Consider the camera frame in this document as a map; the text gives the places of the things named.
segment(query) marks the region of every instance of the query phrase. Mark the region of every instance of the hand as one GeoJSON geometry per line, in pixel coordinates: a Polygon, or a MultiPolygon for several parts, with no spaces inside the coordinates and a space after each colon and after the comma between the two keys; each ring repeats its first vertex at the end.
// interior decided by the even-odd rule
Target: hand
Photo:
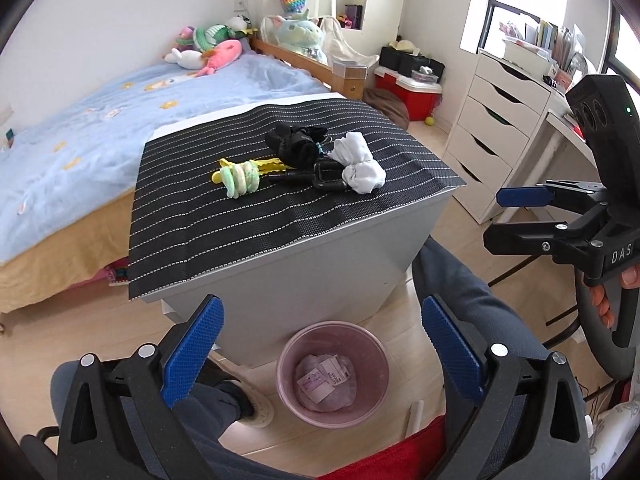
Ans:
{"type": "MultiPolygon", "coordinates": [[[[622,288],[640,288],[640,264],[629,267],[620,275],[620,285],[622,288]]],[[[591,303],[598,309],[602,324],[607,328],[611,328],[616,317],[611,311],[604,285],[590,287],[589,291],[591,293],[591,303]]]]}

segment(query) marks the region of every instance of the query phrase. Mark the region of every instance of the blue gripper pad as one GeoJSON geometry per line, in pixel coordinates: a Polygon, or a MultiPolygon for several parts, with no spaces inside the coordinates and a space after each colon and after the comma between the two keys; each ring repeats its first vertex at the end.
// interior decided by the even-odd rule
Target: blue gripper pad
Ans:
{"type": "Polygon", "coordinates": [[[485,394],[482,365],[433,296],[422,304],[422,326],[460,396],[479,406],[485,394]]]}
{"type": "Polygon", "coordinates": [[[189,395],[202,365],[225,322],[220,298],[213,296],[191,323],[174,353],[164,365],[162,398],[169,408],[189,395]]]}
{"type": "Polygon", "coordinates": [[[501,207],[545,207],[555,197],[545,186],[533,186],[503,187],[495,199],[501,207]]]}

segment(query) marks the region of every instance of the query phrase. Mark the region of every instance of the black storage box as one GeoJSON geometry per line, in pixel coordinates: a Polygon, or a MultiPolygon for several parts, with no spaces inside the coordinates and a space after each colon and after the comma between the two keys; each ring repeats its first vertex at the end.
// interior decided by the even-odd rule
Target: black storage box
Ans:
{"type": "Polygon", "coordinates": [[[400,67],[402,54],[402,52],[399,52],[390,46],[382,47],[382,50],[380,50],[380,66],[397,72],[400,67]]]}
{"type": "Polygon", "coordinates": [[[421,66],[429,66],[430,61],[431,59],[421,56],[420,54],[418,54],[418,56],[412,56],[411,54],[403,52],[398,72],[400,75],[411,77],[413,70],[420,70],[421,66]]]}
{"type": "Polygon", "coordinates": [[[418,56],[412,56],[407,52],[400,52],[390,46],[384,46],[382,50],[380,50],[380,66],[395,70],[400,75],[406,77],[411,77],[413,70],[420,70],[421,66],[428,66],[438,77],[438,83],[445,69],[445,66],[435,59],[430,59],[419,54],[418,56]]]}
{"type": "Polygon", "coordinates": [[[438,76],[439,83],[440,79],[442,79],[442,74],[444,74],[445,66],[441,62],[436,61],[435,59],[431,59],[429,62],[429,68],[433,70],[434,75],[438,76]]]}

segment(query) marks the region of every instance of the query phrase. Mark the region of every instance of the pink stuffed toy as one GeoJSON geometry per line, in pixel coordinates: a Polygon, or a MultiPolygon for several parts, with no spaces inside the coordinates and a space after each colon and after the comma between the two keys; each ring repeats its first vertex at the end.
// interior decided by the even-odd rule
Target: pink stuffed toy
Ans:
{"type": "Polygon", "coordinates": [[[241,54],[242,43],[238,40],[223,41],[216,48],[202,54],[202,59],[207,59],[207,65],[198,72],[196,77],[213,74],[216,70],[233,63],[241,54]]]}
{"type": "Polygon", "coordinates": [[[179,52],[193,50],[193,27],[185,27],[175,39],[174,48],[179,52]]]}

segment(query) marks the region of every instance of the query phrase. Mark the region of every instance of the wooden bed frame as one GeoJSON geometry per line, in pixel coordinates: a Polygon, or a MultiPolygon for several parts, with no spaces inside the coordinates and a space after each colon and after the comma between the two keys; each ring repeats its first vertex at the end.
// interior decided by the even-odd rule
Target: wooden bed frame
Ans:
{"type": "Polygon", "coordinates": [[[332,92],[338,92],[347,99],[358,101],[362,99],[364,83],[367,79],[366,70],[363,70],[363,67],[347,67],[344,70],[344,75],[339,75],[327,65],[257,38],[251,39],[251,48],[256,52],[284,61],[295,68],[306,70],[312,77],[329,86],[332,92]]]}

